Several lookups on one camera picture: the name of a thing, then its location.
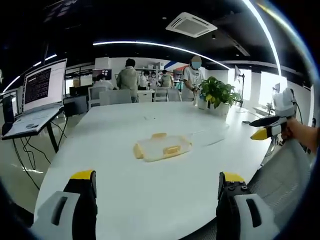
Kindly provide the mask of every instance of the round white table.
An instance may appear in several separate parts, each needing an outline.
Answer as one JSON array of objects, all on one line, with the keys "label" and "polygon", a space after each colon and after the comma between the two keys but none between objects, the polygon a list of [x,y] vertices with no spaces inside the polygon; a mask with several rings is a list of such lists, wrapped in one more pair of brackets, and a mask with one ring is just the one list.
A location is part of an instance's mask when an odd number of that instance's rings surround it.
[{"label": "round white table", "polygon": [[[76,172],[96,171],[97,240],[177,240],[216,216],[219,173],[248,183],[270,140],[254,141],[257,130],[242,121],[257,117],[233,106],[226,120],[192,102],[146,102],[93,107],[52,160],[41,185],[39,207],[63,191]],[[224,140],[156,162],[136,159],[133,146],[154,133],[188,135],[229,125]]]}]

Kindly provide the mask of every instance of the green plant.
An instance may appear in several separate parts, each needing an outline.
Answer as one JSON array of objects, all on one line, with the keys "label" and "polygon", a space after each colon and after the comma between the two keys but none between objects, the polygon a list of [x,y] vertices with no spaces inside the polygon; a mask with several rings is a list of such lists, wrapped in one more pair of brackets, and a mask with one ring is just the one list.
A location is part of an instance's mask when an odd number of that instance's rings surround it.
[{"label": "green plant", "polygon": [[235,92],[235,87],[230,84],[224,84],[214,76],[209,77],[201,83],[200,97],[210,101],[214,108],[217,108],[220,103],[232,105],[234,101],[241,98],[240,94]]}]

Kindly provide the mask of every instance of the laptop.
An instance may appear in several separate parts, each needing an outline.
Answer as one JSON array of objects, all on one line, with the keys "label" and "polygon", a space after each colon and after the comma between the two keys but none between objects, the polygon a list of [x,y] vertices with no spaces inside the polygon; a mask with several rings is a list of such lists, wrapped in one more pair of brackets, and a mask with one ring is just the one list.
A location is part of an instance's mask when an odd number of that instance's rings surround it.
[{"label": "laptop", "polygon": [[36,135],[61,111],[66,64],[62,59],[25,75],[21,114],[3,140]]}]

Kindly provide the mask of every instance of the ceiling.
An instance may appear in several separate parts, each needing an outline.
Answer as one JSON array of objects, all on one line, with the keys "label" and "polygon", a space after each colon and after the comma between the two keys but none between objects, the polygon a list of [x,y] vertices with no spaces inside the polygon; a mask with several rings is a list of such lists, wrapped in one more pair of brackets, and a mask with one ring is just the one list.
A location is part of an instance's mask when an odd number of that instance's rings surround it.
[{"label": "ceiling", "polygon": [[[167,31],[166,26],[187,12],[218,29],[198,38]],[[301,58],[282,29],[262,10],[278,51],[280,64],[306,73]],[[68,66],[97,57],[148,57],[188,63],[191,54],[159,46],[94,42],[145,41],[176,46],[217,61],[244,60],[275,64],[269,42],[252,13],[240,0],[197,0],[187,4],[162,0],[129,3],[105,0],[33,0],[8,2],[0,14],[0,69],[7,86],[16,76],[47,57],[68,58]],[[223,69],[203,59],[207,69]],[[14,86],[21,85],[21,77]]]}]

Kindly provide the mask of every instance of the white flower pot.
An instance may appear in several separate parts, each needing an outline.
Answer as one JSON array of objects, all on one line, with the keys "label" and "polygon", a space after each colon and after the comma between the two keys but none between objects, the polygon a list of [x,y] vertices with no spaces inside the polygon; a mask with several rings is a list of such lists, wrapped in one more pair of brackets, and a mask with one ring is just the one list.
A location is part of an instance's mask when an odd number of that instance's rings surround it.
[{"label": "white flower pot", "polygon": [[203,100],[203,99],[199,99],[198,108],[199,109],[207,109],[208,108],[208,102]]},{"label": "white flower pot", "polygon": [[228,115],[230,106],[225,103],[220,103],[220,105],[215,108],[213,104],[210,105],[210,113],[215,116],[225,117]]}]

